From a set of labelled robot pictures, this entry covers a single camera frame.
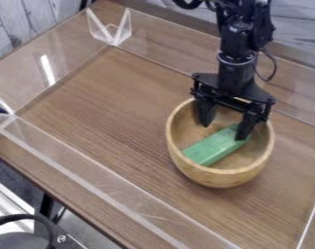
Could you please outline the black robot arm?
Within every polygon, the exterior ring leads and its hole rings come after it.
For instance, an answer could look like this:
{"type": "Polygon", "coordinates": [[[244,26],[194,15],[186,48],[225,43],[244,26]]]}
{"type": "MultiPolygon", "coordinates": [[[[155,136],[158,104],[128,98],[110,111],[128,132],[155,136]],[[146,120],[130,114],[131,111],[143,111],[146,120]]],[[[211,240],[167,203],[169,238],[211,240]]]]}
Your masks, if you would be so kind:
{"type": "Polygon", "coordinates": [[[248,138],[257,124],[268,120],[274,96],[256,83],[257,58],[266,53],[273,40],[272,0],[171,0],[185,9],[205,5],[215,12],[219,33],[218,71],[193,74],[191,95],[195,98],[201,125],[210,125],[215,109],[222,106],[244,115],[234,139],[248,138]]]}

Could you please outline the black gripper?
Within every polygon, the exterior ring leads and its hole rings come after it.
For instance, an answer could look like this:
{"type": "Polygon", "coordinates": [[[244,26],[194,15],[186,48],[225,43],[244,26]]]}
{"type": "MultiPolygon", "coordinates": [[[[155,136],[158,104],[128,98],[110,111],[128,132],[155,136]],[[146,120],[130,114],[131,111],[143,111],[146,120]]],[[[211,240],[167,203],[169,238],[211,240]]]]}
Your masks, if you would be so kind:
{"type": "Polygon", "coordinates": [[[248,138],[257,123],[266,122],[276,104],[276,98],[256,83],[257,54],[234,59],[222,53],[217,55],[218,72],[193,74],[190,90],[197,100],[198,120],[207,127],[215,117],[218,106],[230,108],[244,115],[238,124],[235,140],[248,138]]]}

